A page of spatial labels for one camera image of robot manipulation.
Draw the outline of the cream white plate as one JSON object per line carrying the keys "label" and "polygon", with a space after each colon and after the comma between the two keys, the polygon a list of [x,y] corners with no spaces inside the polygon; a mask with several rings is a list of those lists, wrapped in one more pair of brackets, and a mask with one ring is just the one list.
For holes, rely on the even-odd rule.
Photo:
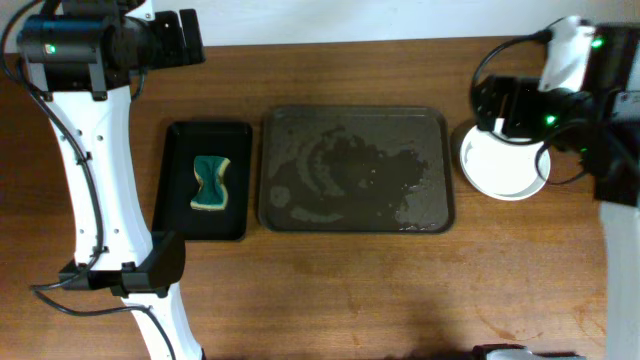
{"label": "cream white plate", "polygon": [[471,127],[461,140],[458,161],[467,180],[481,193],[502,201],[520,201],[547,183],[551,157],[542,144],[510,145]]}

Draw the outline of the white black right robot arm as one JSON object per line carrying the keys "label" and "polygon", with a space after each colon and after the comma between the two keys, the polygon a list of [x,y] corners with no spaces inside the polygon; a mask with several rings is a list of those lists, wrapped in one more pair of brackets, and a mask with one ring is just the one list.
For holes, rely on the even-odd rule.
{"label": "white black right robot arm", "polygon": [[[546,47],[538,78],[482,74],[521,43]],[[607,251],[610,359],[639,356],[639,26],[561,18],[492,49],[474,71],[469,100],[478,128],[509,145],[539,144],[580,156]]]}

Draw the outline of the green and yellow sponge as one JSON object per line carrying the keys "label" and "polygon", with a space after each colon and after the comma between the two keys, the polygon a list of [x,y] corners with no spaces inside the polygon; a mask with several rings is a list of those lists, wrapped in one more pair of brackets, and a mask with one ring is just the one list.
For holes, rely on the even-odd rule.
{"label": "green and yellow sponge", "polygon": [[194,159],[194,175],[198,191],[190,201],[190,206],[199,211],[225,210],[229,193],[224,176],[231,161],[226,157],[199,155]]}

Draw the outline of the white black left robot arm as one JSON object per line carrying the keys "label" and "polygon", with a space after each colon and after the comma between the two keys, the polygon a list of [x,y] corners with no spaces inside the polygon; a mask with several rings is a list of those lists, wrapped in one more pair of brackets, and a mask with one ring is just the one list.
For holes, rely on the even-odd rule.
{"label": "white black left robot arm", "polygon": [[152,70],[204,61],[197,14],[149,1],[44,1],[19,10],[16,70],[47,115],[63,158],[76,231],[65,290],[109,290],[154,359],[201,359],[181,298],[184,239],[151,232],[139,204],[130,107]]}

